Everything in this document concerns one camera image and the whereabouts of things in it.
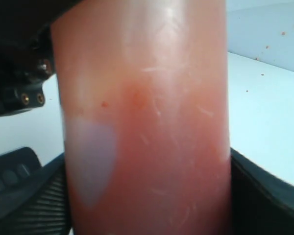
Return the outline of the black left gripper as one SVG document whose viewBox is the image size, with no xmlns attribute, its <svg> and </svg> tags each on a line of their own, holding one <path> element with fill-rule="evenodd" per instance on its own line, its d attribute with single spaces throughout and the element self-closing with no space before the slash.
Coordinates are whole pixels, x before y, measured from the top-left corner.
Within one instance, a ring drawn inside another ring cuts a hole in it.
<svg viewBox="0 0 294 235">
<path fill-rule="evenodd" d="M 0 117 L 43 107 L 55 74 L 50 26 L 73 0 L 0 0 Z"/>
</svg>

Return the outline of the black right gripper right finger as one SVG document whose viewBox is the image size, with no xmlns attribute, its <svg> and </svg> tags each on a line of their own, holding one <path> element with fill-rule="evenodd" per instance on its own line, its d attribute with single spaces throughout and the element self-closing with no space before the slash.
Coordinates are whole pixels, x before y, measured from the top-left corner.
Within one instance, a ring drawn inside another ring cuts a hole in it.
<svg viewBox="0 0 294 235">
<path fill-rule="evenodd" d="M 231 150 L 235 235 L 294 235 L 294 186 Z"/>
</svg>

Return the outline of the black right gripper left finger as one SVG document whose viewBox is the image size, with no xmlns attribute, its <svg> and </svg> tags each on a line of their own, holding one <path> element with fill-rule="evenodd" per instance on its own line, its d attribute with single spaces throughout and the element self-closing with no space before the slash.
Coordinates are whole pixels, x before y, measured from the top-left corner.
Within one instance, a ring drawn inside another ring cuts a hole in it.
<svg viewBox="0 0 294 235">
<path fill-rule="evenodd" d="M 0 235 L 68 235 L 64 154 L 41 165 L 29 147 L 0 155 Z"/>
</svg>

